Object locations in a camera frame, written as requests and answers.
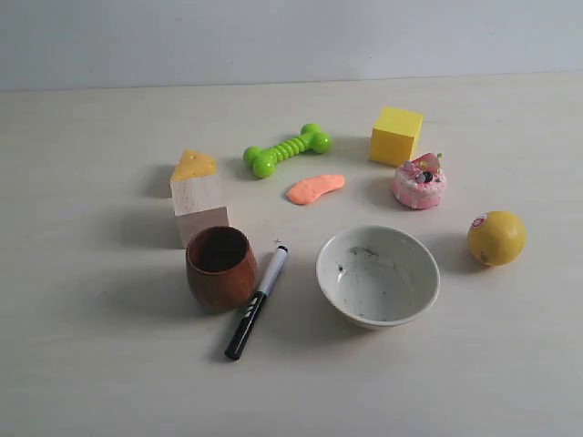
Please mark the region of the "pink toy cake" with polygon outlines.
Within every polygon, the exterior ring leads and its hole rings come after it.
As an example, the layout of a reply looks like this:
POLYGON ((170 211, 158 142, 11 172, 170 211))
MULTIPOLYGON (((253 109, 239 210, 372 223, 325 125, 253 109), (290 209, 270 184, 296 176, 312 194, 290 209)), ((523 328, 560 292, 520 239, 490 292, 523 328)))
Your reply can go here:
POLYGON ((427 153, 414 160, 406 160, 394 173, 394 197, 411 209, 437 207, 447 187, 441 159, 441 153, 427 153))

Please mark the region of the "brown wooden cup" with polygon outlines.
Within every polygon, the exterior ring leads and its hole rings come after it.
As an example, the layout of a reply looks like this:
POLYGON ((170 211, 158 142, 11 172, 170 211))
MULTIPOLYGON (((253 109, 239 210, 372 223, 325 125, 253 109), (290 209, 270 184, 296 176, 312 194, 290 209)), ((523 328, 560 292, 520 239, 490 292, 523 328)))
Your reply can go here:
POLYGON ((209 313, 235 310, 255 291, 257 261, 248 238, 229 226, 199 232, 186 247, 190 291, 209 313))

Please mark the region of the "light wooden block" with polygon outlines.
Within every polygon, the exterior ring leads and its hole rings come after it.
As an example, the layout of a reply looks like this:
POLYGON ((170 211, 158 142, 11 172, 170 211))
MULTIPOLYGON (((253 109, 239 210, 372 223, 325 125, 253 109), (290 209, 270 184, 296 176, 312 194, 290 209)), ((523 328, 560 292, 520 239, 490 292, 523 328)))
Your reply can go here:
POLYGON ((170 190, 184 249, 202 230, 229 226, 228 209, 217 174, 171 181, 170 190))

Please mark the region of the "black and white marker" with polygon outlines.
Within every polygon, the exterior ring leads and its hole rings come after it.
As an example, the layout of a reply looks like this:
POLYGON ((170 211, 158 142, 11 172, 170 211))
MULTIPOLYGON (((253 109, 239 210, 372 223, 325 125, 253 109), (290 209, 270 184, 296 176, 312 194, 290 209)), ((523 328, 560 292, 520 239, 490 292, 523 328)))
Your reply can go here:
POLYGON ((247 340, 251 335, 252 328, 261 313, 261 309, 268 299, 274 284, 281 273, 285 260, 288 256, 288 249, 280 245, 274 250, 270 262, 264 271, 264 275, 260 280, 259 286, 251 296, 247 307, 245 308, 240 323, 235 330, 229 345, 224 351, 225 356, 237 361, 240 359, 245 348, 247 340))

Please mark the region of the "white ceramic bowl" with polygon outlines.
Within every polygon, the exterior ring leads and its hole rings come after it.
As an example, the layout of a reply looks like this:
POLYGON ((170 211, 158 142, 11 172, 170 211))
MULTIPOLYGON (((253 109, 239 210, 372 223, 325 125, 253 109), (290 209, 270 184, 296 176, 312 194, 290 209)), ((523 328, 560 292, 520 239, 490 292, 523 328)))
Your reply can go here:
POLYGON ((315 273, 323 296, 346 320, 367 330, 409 323, 439 295, 434 256, 415 237, 380 225, 344 229, 320 249, 315 273))

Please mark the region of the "yellow lemon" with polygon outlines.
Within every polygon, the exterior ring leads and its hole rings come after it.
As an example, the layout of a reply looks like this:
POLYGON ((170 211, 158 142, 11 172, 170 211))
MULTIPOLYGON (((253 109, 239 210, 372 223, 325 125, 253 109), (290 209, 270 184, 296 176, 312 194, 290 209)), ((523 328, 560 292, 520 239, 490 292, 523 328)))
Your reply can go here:
POLYGON ((467 242, 471 254, 488 267, 514 261, 527 242, 527 229, 517 215, 507 211, 489 211, 474 218, 467 242))

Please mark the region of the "yellow cube block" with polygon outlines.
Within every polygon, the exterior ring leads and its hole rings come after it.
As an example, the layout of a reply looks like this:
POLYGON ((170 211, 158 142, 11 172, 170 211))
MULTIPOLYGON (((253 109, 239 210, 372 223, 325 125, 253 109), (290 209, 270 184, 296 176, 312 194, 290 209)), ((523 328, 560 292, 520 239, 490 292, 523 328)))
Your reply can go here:
POLYGON ((370 159, 398 168, 410 160, 415 152, 422 129, 422 114, 384 107, 373 125, 370 159))

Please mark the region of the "green bone dog toy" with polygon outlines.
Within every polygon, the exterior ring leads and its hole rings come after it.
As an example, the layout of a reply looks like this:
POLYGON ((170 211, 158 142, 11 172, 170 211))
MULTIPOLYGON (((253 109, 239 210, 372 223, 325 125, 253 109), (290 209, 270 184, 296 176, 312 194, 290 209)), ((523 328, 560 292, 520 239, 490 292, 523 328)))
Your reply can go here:
POLYGON ((306 124, 296 137, 267 148, 248 147, 243 153, 243 161, 256 178, 271 176, 282 161, 298 156, 306 151, 316 154, 327 153, 332 147, 332 138, 317 124, 306 124))

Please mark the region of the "orange squishy piece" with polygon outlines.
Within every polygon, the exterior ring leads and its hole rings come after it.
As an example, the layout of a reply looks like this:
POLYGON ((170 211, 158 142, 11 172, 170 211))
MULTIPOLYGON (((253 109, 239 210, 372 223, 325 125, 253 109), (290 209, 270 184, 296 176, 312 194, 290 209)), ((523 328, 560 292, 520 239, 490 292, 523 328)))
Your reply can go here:
POLYGON ((321 196, 343 188, 343 175, 318 175, 306 178, 293 185, 286 193, 287 199, 296 205, 309 205, 321 196))

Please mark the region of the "yellow cheese wedge toy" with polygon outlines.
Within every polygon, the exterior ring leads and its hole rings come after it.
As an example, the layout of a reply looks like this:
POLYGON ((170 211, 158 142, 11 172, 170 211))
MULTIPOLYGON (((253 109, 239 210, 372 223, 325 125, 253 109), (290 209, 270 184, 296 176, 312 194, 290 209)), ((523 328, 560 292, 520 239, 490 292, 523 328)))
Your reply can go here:
POLYGON ((185 149, 178 164, 175 166, 171 182, 190 178, 201 178, 216 173, 216 160, 192 149, 185 149))

